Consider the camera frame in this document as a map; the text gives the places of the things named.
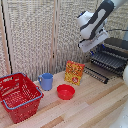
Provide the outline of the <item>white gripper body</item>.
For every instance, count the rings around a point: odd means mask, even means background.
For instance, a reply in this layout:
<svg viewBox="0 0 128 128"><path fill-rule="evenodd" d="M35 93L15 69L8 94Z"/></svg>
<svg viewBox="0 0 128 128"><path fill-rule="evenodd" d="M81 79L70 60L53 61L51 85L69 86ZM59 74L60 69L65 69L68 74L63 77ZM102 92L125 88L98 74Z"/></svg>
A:
<svg viewBox="0 0 128 128"><path fill-rule="evenodd" d="M81 48L84 53L86 53L107 38L108 38L108 33L105 30L102 30L101 32L97 33L93 39L82 40L78 44L78 47Z"/></svg>

